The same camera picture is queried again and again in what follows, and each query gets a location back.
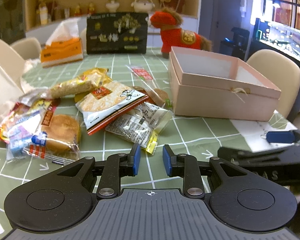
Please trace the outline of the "grey printed snack packet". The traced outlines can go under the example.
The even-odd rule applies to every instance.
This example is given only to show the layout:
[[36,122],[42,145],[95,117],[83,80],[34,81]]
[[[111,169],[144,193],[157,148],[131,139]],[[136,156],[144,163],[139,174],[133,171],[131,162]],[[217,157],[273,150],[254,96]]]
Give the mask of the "grey printed snack packet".
[[148,154],[153,154],[159,134],[166,128],[172,116],[171,111],[144,102],[119,116],[106,127],[106,131],[137,143]]

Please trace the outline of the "rice cracker pack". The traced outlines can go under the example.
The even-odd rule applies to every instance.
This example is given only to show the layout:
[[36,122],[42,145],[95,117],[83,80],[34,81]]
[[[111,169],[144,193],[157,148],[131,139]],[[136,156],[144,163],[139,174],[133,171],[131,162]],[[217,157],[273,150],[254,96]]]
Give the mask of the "rice cracker pack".
[[147,94],[112,81],[90,92],[76,107],[83,114],[87,134],[92,135],[148,99]]

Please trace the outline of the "bun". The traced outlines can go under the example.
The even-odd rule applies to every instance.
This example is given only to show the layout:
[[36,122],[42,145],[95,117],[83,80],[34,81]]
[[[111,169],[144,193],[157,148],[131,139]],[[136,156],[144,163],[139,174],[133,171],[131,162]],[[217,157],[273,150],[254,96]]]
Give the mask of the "bun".
[[78,116],[43,112],[34,131],[26,138],[22,154],[68,165],[80,159],[81,124]]

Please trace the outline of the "clear pastry red label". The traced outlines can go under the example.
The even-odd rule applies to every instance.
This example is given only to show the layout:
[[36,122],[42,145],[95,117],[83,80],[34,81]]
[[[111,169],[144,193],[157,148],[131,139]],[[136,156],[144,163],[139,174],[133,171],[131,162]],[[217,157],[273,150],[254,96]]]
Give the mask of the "clear pastry red label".
[[157,106],[172,109],[172,103],[168,94],[155,85],[154,78],[147,70],[138,66],[126,65],[126,67],[141,80],[141,87]]

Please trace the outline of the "yellow sesame bar pack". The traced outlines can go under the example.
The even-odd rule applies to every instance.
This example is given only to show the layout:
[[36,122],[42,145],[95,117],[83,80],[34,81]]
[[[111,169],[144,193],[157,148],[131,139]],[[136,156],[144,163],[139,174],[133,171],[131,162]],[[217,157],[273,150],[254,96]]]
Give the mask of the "yellow sesame bar pack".
[[112,79],[107,75],[107,68],[92,68],[77,77],[58,83],[50,88],[51,98],[57,99],[96,90]]

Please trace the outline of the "blue white snack packet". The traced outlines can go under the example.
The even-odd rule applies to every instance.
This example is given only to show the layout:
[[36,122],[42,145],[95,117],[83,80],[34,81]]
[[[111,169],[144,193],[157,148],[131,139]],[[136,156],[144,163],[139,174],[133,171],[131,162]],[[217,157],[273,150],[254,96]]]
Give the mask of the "blue white snack packet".
[[31,138],[34,136],[44,115],[44,110],[24,114],[8,129],[6,160],[24,159],[29,154]]

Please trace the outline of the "red braised egg packet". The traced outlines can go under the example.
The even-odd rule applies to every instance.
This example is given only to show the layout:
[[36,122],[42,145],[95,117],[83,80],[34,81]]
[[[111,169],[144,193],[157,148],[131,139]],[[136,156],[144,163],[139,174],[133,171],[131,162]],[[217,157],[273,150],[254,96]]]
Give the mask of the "red braised egg packet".
[[9,143],[8,130],[28,111],[28,107],[22,103],[16,103],[12,110],[6,114],[0,122],[0,140]]

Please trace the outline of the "beige chair right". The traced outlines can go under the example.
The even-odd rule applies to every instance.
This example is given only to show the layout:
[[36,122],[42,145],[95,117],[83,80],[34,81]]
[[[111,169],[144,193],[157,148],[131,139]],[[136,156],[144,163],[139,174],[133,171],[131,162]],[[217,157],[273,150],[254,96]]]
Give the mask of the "beige chair right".
[[286,118],[292,110],[300,88],[298,65],[286,56],[269,49],[253,53],[247,64],[281,90],[277,111]]

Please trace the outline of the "pink cardboard box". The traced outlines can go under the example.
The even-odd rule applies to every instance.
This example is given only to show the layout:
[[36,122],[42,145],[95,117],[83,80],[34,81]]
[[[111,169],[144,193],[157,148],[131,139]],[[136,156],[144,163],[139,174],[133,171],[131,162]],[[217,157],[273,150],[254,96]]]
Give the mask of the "pink cardboard box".
[[281,90],[236,57],[172,47],[168,68],[176,115],[269,121],[279,103]]

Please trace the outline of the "black water dispenser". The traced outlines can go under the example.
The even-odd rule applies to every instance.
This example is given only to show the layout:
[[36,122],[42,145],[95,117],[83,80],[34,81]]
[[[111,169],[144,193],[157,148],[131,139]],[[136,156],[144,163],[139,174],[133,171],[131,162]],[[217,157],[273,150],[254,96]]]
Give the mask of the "black water dispenser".
[[225,37],[224,40],[221,40],[219,53],[244,60],[250,31],[239,27],[233,27],[231,32],[233,32],[232,40],[227,37]]

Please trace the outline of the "lit display cabinet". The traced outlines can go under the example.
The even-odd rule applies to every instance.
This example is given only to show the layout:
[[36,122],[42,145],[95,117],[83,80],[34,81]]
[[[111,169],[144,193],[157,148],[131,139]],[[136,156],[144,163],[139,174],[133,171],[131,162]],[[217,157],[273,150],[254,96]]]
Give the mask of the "lit display cabinet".
[[300,22],[300,4],[263,0],[262,15],[256,19],[253,40],[268,45],[300,62],[300,30],[291,26],[292,15]]

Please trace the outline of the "orange tissue box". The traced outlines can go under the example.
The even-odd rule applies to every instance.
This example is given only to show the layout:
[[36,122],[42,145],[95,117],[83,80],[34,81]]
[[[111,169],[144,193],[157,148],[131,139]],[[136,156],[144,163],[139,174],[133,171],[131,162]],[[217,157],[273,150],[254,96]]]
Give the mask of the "orange tissue box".
[[62,21],[48,38],[40,53],[43,68],[83,60],[78,20],[79,18],[69,18]]

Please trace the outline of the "black snack bag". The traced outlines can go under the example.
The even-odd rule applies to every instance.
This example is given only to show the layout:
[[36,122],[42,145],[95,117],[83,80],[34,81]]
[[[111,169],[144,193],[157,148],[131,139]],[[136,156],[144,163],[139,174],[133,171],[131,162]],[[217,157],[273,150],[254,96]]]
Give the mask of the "black snack bag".
[[147,49],[148,14],[108,12],[87,17],[88,54],[136,53]]

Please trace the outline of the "beige chair behind bag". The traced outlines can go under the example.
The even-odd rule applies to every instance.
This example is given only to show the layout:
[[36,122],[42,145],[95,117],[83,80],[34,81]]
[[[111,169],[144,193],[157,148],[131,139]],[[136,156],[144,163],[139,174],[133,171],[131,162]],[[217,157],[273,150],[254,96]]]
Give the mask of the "beige chair behind bag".
[[81,41],[82,41],[83,51],[86,52],[87,51],[87,29],[86,28],[84,28],[81,31],[80,38],[81,38]]

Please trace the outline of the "beige chair far left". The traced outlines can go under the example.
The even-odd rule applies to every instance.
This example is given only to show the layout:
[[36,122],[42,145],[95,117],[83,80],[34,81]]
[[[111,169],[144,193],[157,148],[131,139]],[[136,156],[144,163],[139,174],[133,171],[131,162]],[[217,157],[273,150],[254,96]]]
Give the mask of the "beige chair far left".
[[10,45],[24,60],[38,59],[42,47],[35,37],[23,38]]

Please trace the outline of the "red plush horse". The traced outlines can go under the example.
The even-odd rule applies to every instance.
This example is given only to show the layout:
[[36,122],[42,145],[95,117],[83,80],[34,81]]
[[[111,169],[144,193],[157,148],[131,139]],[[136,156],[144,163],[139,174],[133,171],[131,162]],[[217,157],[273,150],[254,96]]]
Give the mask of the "red plush horse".
[[162,40],[161,54],[165,59],[169,58],[172,47],[183,47],[212,51],[212,42],[207,38],[185,30],[181,27],[183,18],[179,13],[169,7],[156,11],[149,19],[149,25],[160,29]]

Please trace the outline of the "white vase figurine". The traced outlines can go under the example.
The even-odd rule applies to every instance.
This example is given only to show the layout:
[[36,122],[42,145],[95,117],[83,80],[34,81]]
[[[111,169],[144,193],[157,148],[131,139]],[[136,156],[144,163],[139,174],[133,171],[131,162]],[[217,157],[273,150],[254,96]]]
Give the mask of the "white vase figurine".
[[109,12],[116,12],[119,6],[120,4],[118,0],[108,0],[108,2],[106,3],[106,8]]

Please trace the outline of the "white rabbit figurine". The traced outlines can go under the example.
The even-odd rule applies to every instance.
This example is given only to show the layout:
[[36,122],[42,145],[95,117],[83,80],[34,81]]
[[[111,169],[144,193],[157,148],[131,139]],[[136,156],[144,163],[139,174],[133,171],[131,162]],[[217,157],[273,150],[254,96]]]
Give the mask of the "white rabbit figurine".
[[155,8],[155,4],[152,0],[134,0],[134,2],[131,3],[131,7],[135,12],[149,13]]

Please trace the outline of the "wooden shelf unit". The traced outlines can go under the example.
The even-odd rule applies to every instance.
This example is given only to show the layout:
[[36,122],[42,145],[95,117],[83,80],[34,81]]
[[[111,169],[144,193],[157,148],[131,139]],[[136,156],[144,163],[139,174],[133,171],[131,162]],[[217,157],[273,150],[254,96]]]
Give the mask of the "wooden shelf unit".
[[173,7],[183,17],[183,28],[198,31],[201,0],[24,0],[27,37],[40,44],[57,28],[61,20],[78,17],[79,30],[86,28],[87,16],[104,12],[145,11],[152,14],[163,7]]

